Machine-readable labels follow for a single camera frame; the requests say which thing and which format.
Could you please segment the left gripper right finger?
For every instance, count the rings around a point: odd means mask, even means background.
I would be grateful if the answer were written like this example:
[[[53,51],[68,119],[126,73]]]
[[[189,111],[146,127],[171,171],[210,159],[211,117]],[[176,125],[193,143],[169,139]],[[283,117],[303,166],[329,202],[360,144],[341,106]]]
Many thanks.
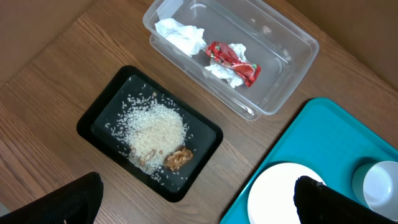
[[[294,205],[301,224],[396,224],[308,176],[295,181]]]

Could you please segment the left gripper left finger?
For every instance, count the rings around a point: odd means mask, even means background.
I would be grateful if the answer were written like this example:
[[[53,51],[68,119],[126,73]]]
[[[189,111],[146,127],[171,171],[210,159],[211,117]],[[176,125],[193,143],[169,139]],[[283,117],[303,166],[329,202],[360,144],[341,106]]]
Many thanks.
[[[1,217],[1,223],[93,224],[103,199],[99,173],[90,172],[73,182]]]

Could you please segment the large white plate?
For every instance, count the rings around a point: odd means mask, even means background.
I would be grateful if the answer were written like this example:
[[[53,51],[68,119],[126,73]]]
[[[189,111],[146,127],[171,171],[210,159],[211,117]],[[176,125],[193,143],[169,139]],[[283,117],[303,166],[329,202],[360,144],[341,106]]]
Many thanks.
[[[294,192],[295,182],[301,176],[324,183],[310,168],[292,162],[276,164],[262,172],[249,191],[249,221],[256,224],[300,224]]]

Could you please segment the white paper cup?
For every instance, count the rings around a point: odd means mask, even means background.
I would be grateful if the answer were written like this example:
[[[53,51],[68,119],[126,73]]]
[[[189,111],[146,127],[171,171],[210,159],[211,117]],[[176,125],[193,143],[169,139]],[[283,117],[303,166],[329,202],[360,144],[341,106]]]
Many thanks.
[[[397,221],[397,162],[382,161],[365,165],[363,195],[374,212]]]

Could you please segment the teal serving tray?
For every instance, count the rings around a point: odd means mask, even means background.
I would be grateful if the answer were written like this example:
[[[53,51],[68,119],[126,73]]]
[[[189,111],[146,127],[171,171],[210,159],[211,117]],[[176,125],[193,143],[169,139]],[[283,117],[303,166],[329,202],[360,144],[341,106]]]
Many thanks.
[[[227,209],[221,223],[249,223],[247,200],[252,183],[270,166],[293,162],[314,170],[333,190],[356,200],[355,170],[374,161],[396,161],[397,149],[328,98],[309,100],[259,164]]]

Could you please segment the brown food scraps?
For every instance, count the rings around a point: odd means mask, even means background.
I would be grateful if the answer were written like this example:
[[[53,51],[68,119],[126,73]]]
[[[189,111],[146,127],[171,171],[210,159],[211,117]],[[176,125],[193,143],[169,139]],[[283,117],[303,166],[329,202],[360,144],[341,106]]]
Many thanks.
[[[164,166],[171,171],[178,171],[187,162],[193,159],[193,152],[182,146],[165,158]]]

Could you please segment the red snack wrapper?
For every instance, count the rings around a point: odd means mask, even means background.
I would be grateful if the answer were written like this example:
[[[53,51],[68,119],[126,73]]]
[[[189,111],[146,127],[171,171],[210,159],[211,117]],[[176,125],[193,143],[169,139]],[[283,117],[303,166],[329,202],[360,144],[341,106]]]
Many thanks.
[[[205,54],[222,66],[234,70],[244,80],[244,84],[251,87],[261,72],[261,66],[241,61],[228,45],[224,42],[214,41],[205,49]]]

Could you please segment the white tissue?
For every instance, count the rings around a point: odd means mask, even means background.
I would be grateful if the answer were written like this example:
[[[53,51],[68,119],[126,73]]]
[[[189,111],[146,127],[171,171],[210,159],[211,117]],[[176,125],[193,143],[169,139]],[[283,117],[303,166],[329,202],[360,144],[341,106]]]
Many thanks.
[[[246,47],[243,44],[229,44],[228,46],[234,50],[241,61],[248,62],[246,56],[244,55]],[[209,66],[206,66],[205,69],[207,69],[217,78],[225,80],[231,88],[235,88],[244,84],[244,80],[234,70],[222,66],[214,59],[210,60]]]
[[[185,26],[173,18],[168,18],[155,23],[155,29],[159,35],[189,57],[197,55],[207,47],[203,39],[205,30],[202,28]]]

